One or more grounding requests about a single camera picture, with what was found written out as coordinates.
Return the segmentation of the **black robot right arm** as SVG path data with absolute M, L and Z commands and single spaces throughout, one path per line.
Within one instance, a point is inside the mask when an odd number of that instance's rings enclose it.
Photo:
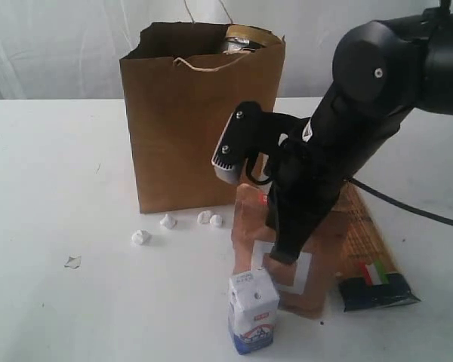
M 335 49 L 332 78 L 313 115 L 282 142 L 273 171 L 270 255 L 286 265 L 413 109 L 453 115 L 453 13 L 429 8 L 351 29 Z

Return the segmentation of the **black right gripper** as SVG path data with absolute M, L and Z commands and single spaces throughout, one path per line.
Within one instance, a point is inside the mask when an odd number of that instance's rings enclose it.
M 270 116 L 268 127 L 271 137 L 288 136 L 270 148 L 268 220 L 276 232 L 270 257 L 292 265 L 339 198 L 347 121 L 337 116 Z

